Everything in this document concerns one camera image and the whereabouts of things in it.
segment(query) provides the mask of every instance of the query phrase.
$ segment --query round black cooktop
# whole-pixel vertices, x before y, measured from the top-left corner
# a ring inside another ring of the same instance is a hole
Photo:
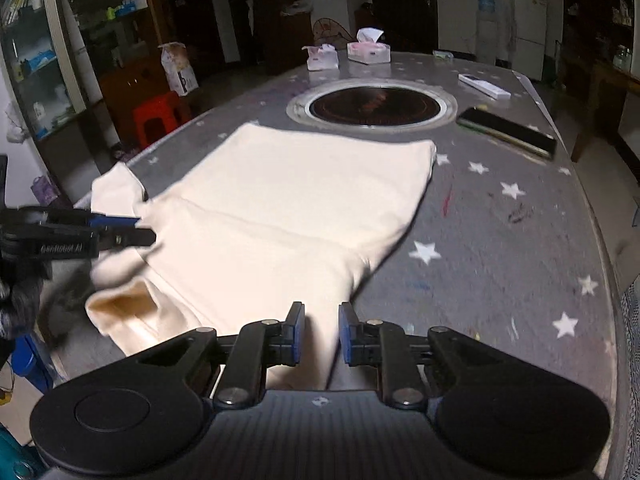
[[[408,88],[359,86],[323,95],[309,109],[313,116],[331,123],[401,126],[434,118],[440,104]]]

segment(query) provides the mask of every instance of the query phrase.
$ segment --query smartphone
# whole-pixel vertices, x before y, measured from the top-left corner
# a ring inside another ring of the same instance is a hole
[[[553,137],[484,110],[469,108],[458,116],[456,122],[461,126],[506,140],[536,155],[553,158],[556,153],[558,142]]]

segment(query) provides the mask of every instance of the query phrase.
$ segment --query folded clothing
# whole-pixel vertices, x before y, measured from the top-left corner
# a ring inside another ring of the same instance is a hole
[[[198,326],[238,333],[306,307],[302,364],[271,387],[324,388],[337,307],[408,228],[431,176],[430,140],[387,144],[244,124],[149,202],[124,166],[92,188],[92,209],[140,216],[158,241],[103,255],[86,309],[125,354]]]

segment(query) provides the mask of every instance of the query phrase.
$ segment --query stool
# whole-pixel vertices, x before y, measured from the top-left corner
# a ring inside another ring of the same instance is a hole
[[[153,97],[133,110],[138,142],[143,150],[191,119],[176,92]]]

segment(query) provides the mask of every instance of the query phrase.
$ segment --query small packet on table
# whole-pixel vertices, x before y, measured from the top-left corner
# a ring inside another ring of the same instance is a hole
[[[367,65],[391,62],[391,47],[386,43],[379,43],[378,39],[384,33],[378,28],[361,28],[357,35],[357,42],[347,43],[347,57],[352,61]]]
[[[310,72],[315,70],[334,70],[338,68],[338,53],[333,45],[323,43],[320,46],[304,46],[302,50],[307,50],[309,59],[306,60],[306,67]]]

